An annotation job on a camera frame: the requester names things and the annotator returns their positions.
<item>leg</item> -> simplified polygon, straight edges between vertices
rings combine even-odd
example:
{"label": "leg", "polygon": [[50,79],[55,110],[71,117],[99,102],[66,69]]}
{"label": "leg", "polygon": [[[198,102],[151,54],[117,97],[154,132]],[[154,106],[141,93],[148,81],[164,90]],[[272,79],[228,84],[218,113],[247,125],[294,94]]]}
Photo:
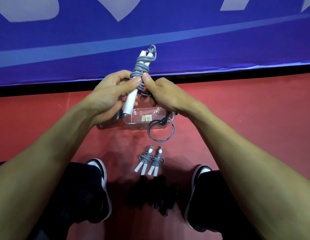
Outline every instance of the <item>leg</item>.
{"label": "leg", "polygon": [[224,240],[260,239],[230,192],[220,171],[199,166],[193,175],[192,196],[185,220],[195,230],[220,232]]}
{"label": "leg", "polygon": [[67,166],[27,240],[66,239],[73,223],[97,223],[109,217],[111,203],[105,166],[99,159],[88,164],[71,162]]}

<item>person's right arm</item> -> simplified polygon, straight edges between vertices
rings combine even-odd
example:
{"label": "person's right arm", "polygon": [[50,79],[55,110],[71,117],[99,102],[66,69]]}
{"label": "person's right arm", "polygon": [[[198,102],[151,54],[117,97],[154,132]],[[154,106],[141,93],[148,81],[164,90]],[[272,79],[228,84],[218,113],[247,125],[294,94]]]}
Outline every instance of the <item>person's right arm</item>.
{"label": "person's right arm", "polygon": [[148,74],[151,103],[188,117],[240,208],[264,239],[310,239],[310,181],[254,145],[181,88]]}

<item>gray cord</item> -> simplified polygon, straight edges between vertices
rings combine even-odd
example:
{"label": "gray cord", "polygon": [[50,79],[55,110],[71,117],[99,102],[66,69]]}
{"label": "gray cord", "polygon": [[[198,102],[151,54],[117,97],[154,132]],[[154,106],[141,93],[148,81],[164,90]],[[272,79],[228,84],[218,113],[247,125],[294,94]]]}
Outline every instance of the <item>gray cord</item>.
{"label": "gray cord", "polygon": [[[147,49],[146,55],[147,55],[148,53],[152,53],[152,54],[153,54],[153,57],[150,57],[150,56],[139,56],[139,57],[137,58],[134,71],[130,74],[130,78],[131,78],[131,79],[132,79],[133,77],[135,77],[135,76],[140,76],[140,77],[142,77],[144,72],[147,72],[147,73],[149,72],[149,67],[148,67],[147,65],[145,65],[144,63],[146,63],[146,62],[152,62],[152,61],[156,60],[156,56],[157,56],[157,53],[156,53],[156,46],[151,45],[150,48]],[[144,86],[145,86],[144,82],[141,81],[141,84],[140,84],[140,85],[138,86],[138,88],[137,88],[138,93],[141,94],[141,95],[150,97],[150,96],[151,96],[151,93],[150,93],[149,91],[143,91]]]}
{"label": "gray cord", "polygon": [[[154,141],[157,141],[157,142],[165,142],[165,141],[168,141],[175,133],[175,125],[172,121],[172,119],[169,117],[170,115],[170,111],[166,111],[166,116],[163,116],[161,117],[159,120],[153,120],[149,123],[148,127],[147,127],[147,134],[149,135],[150,138],[152,138]],[[172,124],[172,133],[171,135],[166,138],[166,139],[155,139],[154,137],[152,137],[152,135],[150,134],[150,129],[154,126],[154,125],[166,125],[166,123],[171,123]]]}
{"label": "gray cord", "polygon": [[154,167],[160,167],[160,166],[162,166],[164,163],[165,163],[164,157],[162,157],[162,154],[158,152],[156,155],[153,156],[152,163],[151,163],[150,165],[152,165],[152,166],[154,166]]}
{"label": "gray cord", "polygon": [[152,154],[149,152],[144,152],[142,155],[139,155],[139,160],[143,163],[149,164],[152,161]]}

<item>black pants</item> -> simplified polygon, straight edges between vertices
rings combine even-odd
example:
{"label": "black pants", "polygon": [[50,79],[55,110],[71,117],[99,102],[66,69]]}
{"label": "black pants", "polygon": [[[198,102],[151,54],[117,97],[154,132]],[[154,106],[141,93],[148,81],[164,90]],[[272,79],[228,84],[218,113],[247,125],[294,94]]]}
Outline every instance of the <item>black pants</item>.
{"label": "black pants", "polygon": [[[100,222],[104,201],[99,169],[71,162],[27,240],[65,240],[73,223]],[[200,175],[192,202],[188,214],[197,226],[220,232],[224,240],[260,239],[219,171]]]}

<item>hand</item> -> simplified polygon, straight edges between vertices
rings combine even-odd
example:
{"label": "hand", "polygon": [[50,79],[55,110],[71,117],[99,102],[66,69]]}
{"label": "hand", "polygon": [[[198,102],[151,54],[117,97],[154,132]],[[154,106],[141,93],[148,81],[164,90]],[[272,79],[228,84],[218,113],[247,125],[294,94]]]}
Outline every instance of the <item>hand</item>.
{"label": "hand", "polygon": [[130,73],[130,71],[123,70],[109,74],[91,94],[80,102],[92,115],[93,125],[111,119],[123,107],[123,96],[133,91],[141,83],[139,76],[129,81],[122,81],[129,78]]}
{"label": "hand", "polygon": [[154,81],[148,73],[144,73],[142,79],[153,94],[149,99],[152,106],[158,104],[169,111],[187,116],[189,110],[199,102],[165,77]]}

